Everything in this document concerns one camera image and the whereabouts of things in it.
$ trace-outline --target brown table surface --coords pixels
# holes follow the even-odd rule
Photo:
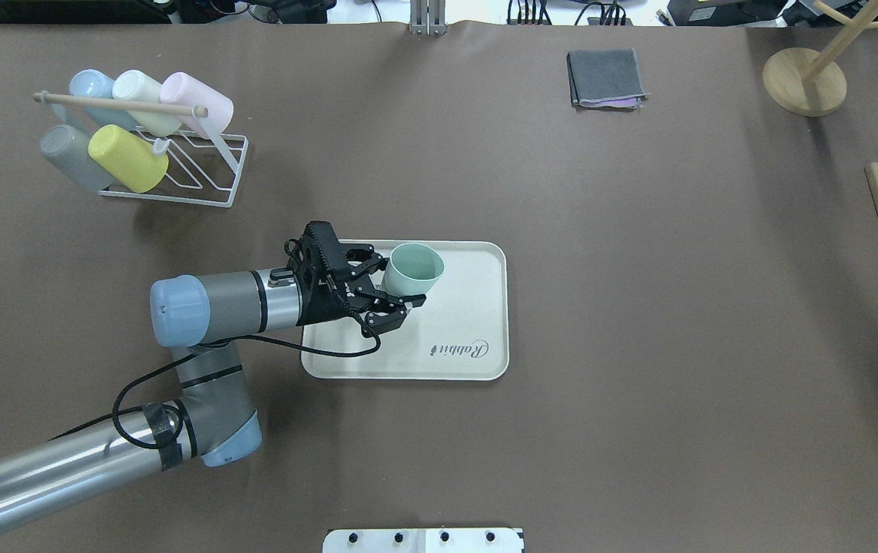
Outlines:
[[[878,31],[840,58],[833,115],[760,83],[833,34],[0,27],[0,455],[168,360],[153,281],[281,265],[309,220],[497,243],[512,339],[495,382],[319,381],[244,344],[259,452],[0,551],[318,552],[330,528],[435,525],[522,526],[529,551],[878,551]],[[572,109],[565,53],[621,47],[652,98]],[[46,164],[56,120],[31,93],[87,67],[226,91],[252,140],[234,207],[99,198]]]

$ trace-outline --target light blue cup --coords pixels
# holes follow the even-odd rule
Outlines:
[[[70,95],[87,98],[113,99],[111,88],[114,87],[114,78],[106,76],[97,69],[85,69],[77,73],[70,80]],[[87,115],[94,119],[98,125],[117,125],[126,131],[133,131],[137,126],[128,112],[120,109],[84,108]]]

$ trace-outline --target black box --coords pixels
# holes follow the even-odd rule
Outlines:
[[[785,0],[670,0],[668,11],[678,27],[729,27],[779,17]]]

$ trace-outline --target light blue joint cap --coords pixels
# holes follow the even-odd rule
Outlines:
[[[195,276],[159,280],[148,293],[151,328],[162,347],[196,346],[210,326],[207,288]]]
[[[256,452],[260,447],[260,425],[257,424],[257,409],[241,426],[234,435],[224,443],[218,445],[213,451],[200,455],[206,466],[221,466],[228,462],[244,459],[247,455]]]

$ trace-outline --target white cup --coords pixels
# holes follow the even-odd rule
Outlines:
[[[399,297],[428,293],[445,270],[439,252],[425,244],[405,242],[390,252],[382,286]]]
[[[230,119],[234,116],[234,102],[230,98],[182,72],[173,73],[165,81],[162,81],[162,88],[158,91],[158,101],[162,104],[204,106],[210,112],[207,121],[214,126],[217,133],[224,132],[227,125],[230,124]],[[203,130],[196,117],[180,115],[179,120],[200,137],[210,140],[207,131]]]
[[[116,99],[149,101],[158,104],[159,88],[162,88],[162,84],[159,84],[154,78],[148,77],[137,69],[131,69],[116,78],[111,93]],[[174,115],[148,113],[147,111],[129,111],[128,114],[157,137],[167,137],[183,126],[182,121]]]

